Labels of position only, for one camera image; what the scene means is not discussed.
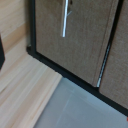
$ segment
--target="black frame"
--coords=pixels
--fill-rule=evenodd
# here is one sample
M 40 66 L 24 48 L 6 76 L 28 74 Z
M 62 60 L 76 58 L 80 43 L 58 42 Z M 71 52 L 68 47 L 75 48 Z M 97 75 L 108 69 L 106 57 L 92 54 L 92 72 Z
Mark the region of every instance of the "black frame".
M 114 35 L 115 35 L 115 32 L 116 32 L 116 27 L 117 27 L 117 24 L 118 24 L 120 12 L 121 12 L 121 9 L 122 9 L 123 1 L 124 0 L 119 0 L 118 7 L 117 7 L 117 12 L 116 12 L 115 19 L 114 19 L 113 28 L 112 28 L 110 39 L 109 39 L 109 42 L 108 42 L 108 46 L 112 44 L 112 41 L 113 41 L 113 38 L 114 38 Z M 50 68 L 52 68 L 56 72 L 62 74 L 63 77 L 68 78 L 70 81 L 74 82 L 75 84 L 77 84 L 81 88 L 85 89 L 86 91 L 88 91 L 89 93 L 94 95 L 95 97 L 99 98 L 103 102 L 107 103 L 108 105 L 110 105 L 111 107 L 113 107 L 114 109 L 118 110 L 119 112 L 121 112 L 122 114 L 124 114 L 125 116 L 128 117 L 128 109 L 122 107 L 121 105 L 117 104 L 116 102 L 112 101 L 111 99 L 109 99 L 109 98 L 105 97 L 104 95 L 100 94 L 99 93 L 99 88 L 91 86 L 89 83 L 80 79 L 79 77 L 77 77 L 73 73 L 69 72 L 68 70 L 64 69 L 60 65 L 58 65 L 55 62 L 49 60 L 48 58 L 46 58 L 45 56 L 41 55 L 40 53 L 38 53 L 36 51 L 35 0 L 30 0 L 30 12 L 31 12 L 30 13 L 31 46 L 27 47 L 28 54 L 33 56 L 34 58 L 36 58 L 40 62 L 46 64 L 47 66 L 49 66 Z

